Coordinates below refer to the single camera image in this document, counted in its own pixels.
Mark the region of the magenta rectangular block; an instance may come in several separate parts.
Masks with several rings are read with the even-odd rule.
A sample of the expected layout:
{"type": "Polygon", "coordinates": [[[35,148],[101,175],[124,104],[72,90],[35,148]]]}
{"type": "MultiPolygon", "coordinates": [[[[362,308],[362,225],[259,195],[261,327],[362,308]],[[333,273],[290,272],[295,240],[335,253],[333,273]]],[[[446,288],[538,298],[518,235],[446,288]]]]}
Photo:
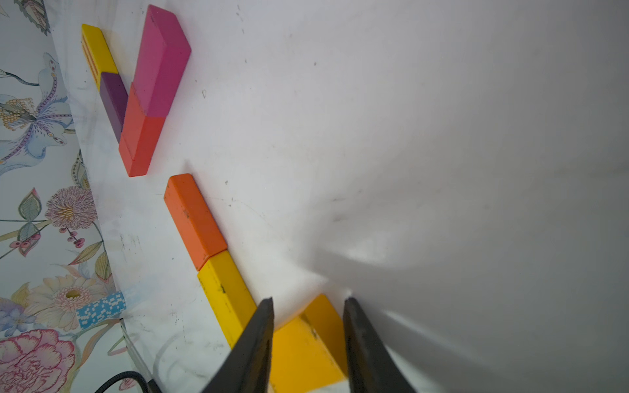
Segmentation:
{"type": "Polygon", "coordinates": [[[133,87],[148,116],[167,117],[191,55],[174,13],[149,5],[133,87]]]}

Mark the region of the orange rectangular block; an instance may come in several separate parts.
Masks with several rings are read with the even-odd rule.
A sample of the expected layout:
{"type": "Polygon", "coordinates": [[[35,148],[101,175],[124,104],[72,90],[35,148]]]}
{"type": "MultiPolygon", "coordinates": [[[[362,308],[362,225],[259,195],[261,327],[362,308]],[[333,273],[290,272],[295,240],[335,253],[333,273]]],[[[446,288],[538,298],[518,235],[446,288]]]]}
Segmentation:
{"type": "Polygon", "coordinates": [[[191,174],[171,176],[164,200],[197,271],[211,257],[228,249],[219,225],[191,174]]]}

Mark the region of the yellow striped block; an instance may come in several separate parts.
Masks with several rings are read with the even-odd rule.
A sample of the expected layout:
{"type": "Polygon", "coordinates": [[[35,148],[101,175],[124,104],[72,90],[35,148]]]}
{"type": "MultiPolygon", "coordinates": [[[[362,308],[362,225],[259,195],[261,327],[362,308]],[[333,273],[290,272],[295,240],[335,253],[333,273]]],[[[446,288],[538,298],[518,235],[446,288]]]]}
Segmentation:
{"type": "Polygon", "coordinates": [[[118,74],[105,36],[98,27],[82,24],[81,44],[94,82],[100,89],[103,73],[118,74]]]}

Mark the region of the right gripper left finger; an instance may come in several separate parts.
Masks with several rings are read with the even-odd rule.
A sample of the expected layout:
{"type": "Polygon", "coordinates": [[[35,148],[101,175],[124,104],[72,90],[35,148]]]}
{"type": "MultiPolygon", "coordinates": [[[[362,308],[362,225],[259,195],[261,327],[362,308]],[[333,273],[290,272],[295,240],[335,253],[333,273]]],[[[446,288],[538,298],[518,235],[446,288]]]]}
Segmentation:
{"type": "Polygon", "coordinates": [[[270,297],[259,304],[227,359],[201,392],[266,393],[274,330],[275,309],[270,297]]]}

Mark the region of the red rectangular block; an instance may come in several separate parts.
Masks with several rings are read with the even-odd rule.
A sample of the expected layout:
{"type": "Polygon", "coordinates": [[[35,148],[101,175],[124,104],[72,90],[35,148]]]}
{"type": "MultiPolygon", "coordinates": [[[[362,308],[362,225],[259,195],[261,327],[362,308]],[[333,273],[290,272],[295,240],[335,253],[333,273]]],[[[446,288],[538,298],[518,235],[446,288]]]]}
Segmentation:
{"type": "Polygon", "coordinates": [[[147,174],[164,124],[165,117],[145,113],[132,84],[119,145],[119,153],[130,178],[147,174]]]}

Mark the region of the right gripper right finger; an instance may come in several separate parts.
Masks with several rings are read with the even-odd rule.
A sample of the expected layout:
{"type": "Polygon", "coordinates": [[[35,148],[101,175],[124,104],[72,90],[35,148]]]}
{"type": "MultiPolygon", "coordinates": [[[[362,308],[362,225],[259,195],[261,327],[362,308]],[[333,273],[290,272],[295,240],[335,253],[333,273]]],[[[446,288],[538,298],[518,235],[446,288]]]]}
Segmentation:
{"type": "Polygon", "coordinates": [[[415,392],[355,297],[345,300],[342,318],[350,391],[415,392]]]}

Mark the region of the yellow rectangular block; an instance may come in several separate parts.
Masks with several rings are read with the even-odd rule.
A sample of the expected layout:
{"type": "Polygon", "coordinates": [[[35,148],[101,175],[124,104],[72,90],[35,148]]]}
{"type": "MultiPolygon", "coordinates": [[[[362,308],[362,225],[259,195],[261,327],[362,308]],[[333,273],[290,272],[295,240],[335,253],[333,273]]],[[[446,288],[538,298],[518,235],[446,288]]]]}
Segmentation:
{"type": "Polygon", "coordinates": [[[257,310],[257,304],[229,251],[221,252],[198,272],[201,287],[230,348],[257,310]]]}

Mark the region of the yellow-orange rectangular block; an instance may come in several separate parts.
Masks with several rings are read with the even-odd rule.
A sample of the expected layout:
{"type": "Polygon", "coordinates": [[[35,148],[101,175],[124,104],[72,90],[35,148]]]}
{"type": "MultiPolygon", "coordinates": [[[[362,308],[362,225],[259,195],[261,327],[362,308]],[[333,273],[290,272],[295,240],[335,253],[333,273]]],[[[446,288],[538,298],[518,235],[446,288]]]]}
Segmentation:
{"type": "Polygon", "coordinates": [[[275,332],[270,386],[275,392],[309,392],[347,377],[342,318],[321,294],[275,332]]]}

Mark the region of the purple rectangular block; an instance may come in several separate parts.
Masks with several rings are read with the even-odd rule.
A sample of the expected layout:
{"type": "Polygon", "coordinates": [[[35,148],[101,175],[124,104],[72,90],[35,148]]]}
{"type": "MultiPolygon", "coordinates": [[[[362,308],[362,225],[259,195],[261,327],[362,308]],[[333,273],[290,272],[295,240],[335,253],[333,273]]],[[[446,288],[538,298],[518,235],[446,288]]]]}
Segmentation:
{"type": "Polygon", "coordinates": [[[116,73],[101,73],[99,93],[116,141],[119,142],[129,97],[122,78],[116,73]]]}

